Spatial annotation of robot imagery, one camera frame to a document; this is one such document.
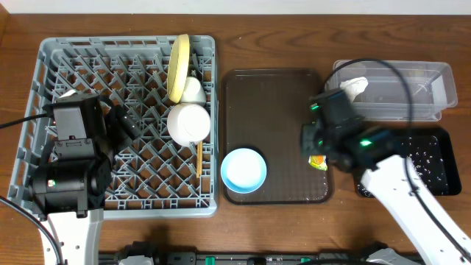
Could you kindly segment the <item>yellow plate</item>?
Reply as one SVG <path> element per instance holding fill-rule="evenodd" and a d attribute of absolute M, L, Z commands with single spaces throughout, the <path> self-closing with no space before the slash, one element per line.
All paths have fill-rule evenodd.
<path fill-rule="evenodd" d="M 188 74 L 190 47 L 190 38 L 187 34 L 179 35 L 172 46 L 167 76 L 167 92 L 169 99 L 174 103 L 178 103 L 183 95 Z"/>

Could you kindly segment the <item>pink bowl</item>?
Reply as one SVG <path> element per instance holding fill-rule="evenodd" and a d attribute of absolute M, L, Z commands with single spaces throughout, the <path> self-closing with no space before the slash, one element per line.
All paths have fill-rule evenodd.
<path fill-rule="evenodd" d="M 167 129 L 174 142 L 189 147 L 202 142 L 210 134 L 210 115 L 200 105 L 178 104 L 169 112 Z"/>

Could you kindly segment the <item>light blue bowl with rice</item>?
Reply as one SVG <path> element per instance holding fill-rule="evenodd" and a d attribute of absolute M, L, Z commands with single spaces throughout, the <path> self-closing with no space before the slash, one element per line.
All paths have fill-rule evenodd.
<path fill-rule="evenodd" d="M 239 148 L 223 159 L 220 173 L 225 186 L 237 194 L 258 190 L 266 180 L 266 161 L 254 149 Z"/>

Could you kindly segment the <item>wooden chopstick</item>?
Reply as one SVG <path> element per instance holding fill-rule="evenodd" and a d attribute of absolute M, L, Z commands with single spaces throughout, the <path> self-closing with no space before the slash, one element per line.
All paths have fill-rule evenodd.
<path fill-rule="evenodd" d="M 197 144 L 196 150 L 197 150 L 196 178 L 199 179 L 202 175 L 202 142 L 199 142 Z"/>
<path fill-rule="evenodd" d="M 202 162 L 203 162 L 203 143 L 200 142 L 198 144 L 198 154 L 197 154 L 197 159 L 198 159 L 198 177 L 202 176 Z"/>

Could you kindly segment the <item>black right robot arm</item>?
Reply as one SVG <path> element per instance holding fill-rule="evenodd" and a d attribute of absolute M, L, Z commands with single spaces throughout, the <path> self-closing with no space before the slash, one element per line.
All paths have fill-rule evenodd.
<path fill-rule="evenodd" d="M 304 124 L 305 155 L 324 155 L 343 172 L 362 170 L 361 185 L 392 215 L 426 264 L 469 264 L 470 237 L 427 189 L 395 136 L 356 121 Z"/>

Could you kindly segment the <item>yellow green snack wrapper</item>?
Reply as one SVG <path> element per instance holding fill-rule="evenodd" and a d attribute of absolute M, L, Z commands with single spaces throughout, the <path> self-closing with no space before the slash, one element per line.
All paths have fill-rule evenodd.
<path fill-rule="evenodd" d="M 318 170 L 327 171 L 327 157 L 325 155 L 312 155 L 308 159 L 309 164 Z"/>

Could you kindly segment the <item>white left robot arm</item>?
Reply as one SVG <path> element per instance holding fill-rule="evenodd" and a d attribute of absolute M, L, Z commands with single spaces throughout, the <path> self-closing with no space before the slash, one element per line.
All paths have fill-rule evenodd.
<path fill-rule="evenodd" d="M 46 228 L 43 246 L 53 247 L 59 264 L 97 264 L 115 156 L 141 132 L 122 106 L 98 94 L 62 96 L 44 110 L 57 137 L 28 182 L 32 211 Z"/>

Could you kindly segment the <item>white cup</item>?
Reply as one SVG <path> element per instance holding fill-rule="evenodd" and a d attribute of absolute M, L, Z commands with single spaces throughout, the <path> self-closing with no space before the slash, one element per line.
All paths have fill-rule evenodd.
<path fill-rule="evenodd" d="M 180 103 L 191 103 L 204 106 L 206 94 L 201 83 L 196 77 L 187 77 L 183 88 Z"/>

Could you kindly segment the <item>white tissue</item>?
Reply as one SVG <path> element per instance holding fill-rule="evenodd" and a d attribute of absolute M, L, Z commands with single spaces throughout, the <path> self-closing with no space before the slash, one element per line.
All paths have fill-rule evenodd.
<path fill-rule="evenodd" d="M 339 87 L 346 93 L 348 99 L 354 102 L 355 98 L 366 90 L 368 84 L 366 77 L 357 77 L 341 82 Z"/>

